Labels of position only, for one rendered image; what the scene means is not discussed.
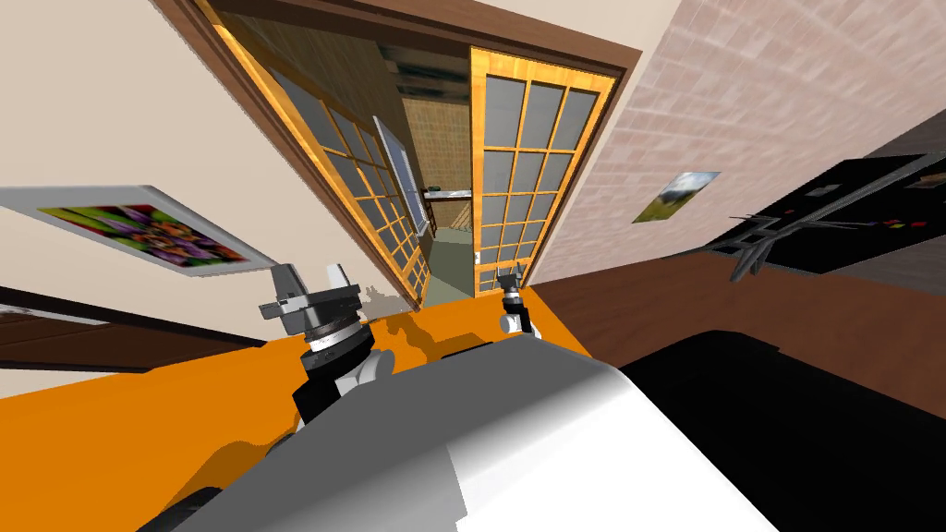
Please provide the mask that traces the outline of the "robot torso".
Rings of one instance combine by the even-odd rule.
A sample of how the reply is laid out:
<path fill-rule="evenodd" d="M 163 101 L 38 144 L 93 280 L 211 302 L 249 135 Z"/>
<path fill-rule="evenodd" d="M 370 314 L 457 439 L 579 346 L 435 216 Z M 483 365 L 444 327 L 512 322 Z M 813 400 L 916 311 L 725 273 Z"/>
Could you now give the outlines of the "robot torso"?
<path fill-rule="evenodd" d="M 360 384 L 174 532 L 777 532 L 622 372 L 528 335 Z"/>

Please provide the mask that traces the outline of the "dark brown cabinet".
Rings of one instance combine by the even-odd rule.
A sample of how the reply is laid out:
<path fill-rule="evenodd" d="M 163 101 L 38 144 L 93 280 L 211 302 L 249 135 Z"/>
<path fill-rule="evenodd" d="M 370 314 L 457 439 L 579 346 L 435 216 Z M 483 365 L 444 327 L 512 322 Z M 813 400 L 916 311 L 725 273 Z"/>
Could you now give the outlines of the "dark brown cabinet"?
<path fill-rule="evenodd" d="M 265 344 L 0 286 L 0 369 L 144 373 Z"/>

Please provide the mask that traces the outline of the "orange glass-paned door leaf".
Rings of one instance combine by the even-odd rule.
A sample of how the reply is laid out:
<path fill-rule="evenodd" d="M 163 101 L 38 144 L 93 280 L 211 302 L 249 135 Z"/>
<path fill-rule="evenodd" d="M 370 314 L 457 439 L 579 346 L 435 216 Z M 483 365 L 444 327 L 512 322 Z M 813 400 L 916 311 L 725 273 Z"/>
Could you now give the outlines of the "orange glass-paned door leaf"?
<path fill-rule="evenodd" d="M 615 78 L 470 50 L 474 295 L 529 271 L 588 153 Z"/>
<path fill-rule="evenodd" d="M 344 69 L 320 82 L 303 64 L 320 51 L 310 30 L 238 15 L 224 10 L 220 0 L 196 2 L 359 231 L 381 253 L 397 287 L 419 305 L 429 280 L 421 243 L 375 122 L 359 116 L 330 88 Z"/>

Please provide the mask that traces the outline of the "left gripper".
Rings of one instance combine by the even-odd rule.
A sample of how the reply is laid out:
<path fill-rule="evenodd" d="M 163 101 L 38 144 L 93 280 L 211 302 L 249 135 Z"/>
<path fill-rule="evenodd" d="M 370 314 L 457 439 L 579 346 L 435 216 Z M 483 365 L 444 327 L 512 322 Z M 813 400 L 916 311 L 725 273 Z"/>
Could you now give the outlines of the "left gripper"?
<path fill-rule="evenodd" d="M 326 267 L 331 289 L 308 294 L 293 264 L 270 268 L 276 302 L 260 306 L 266 320 L 278 318 L 289 336 L 309 333 L 330 322 L 357 317 L 361 309 L 358 284 L 352 284 L 340 263 Z"/>

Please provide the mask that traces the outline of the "black refrigerator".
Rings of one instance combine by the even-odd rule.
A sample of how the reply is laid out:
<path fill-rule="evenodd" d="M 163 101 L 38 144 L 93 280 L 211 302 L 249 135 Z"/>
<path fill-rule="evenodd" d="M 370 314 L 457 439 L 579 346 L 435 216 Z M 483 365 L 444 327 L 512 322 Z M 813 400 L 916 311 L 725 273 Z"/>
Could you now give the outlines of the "black refrigerator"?
<path fill-rule="evenodd" d="M 821 275 L 946 236 L 946 151 L 843 160 L 696 252 Z"/>

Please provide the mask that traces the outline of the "colourful white-framed picture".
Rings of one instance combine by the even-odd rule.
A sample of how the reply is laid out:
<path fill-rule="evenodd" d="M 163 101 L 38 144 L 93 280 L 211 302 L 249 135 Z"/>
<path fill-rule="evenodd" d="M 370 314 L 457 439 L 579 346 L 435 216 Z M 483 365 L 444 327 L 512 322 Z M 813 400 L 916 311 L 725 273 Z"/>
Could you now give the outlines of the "colourful white-framed picture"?
<path fill-rule="evenodd" d="M 0 187 L 0 206 L 187 277 L 275 264 L 152 186 Z"/>

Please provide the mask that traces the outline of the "white framed window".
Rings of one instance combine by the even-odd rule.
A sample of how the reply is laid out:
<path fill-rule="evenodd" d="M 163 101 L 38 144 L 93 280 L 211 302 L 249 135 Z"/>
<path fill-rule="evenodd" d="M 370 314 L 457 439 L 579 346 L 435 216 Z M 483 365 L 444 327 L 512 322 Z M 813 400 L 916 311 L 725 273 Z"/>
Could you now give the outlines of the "white framed window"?
<path fill-rule="evenodd" d="M 422 237 L 430 228 L 430 221 L 425 211 L 417 183 L 415 182 L 415 177 L 412 174 L 406 147 L 377 115 L 374 115 L 372 119 L 375 121 L 375 125 L 381 134 L 382 145 L 388 155 L 388 159 L 394 170 L 394 175 L 401 188 L 411 222 L 413 223 L 413 227 L 415 227 L 415 232 L 418 237 Z"/>

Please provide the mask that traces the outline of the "small landscape picture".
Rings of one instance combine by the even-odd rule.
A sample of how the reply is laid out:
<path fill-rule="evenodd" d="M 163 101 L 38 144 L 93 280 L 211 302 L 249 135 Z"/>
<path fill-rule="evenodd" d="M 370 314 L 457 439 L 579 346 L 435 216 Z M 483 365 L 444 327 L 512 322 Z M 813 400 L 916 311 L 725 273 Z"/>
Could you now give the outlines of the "small landscape picture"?
<path fill-rule="evenodd" d="M 709 183 L 719 172 L 685 172 L 677 175 L 635 218 L 634 224 L 665 221 Z"/>

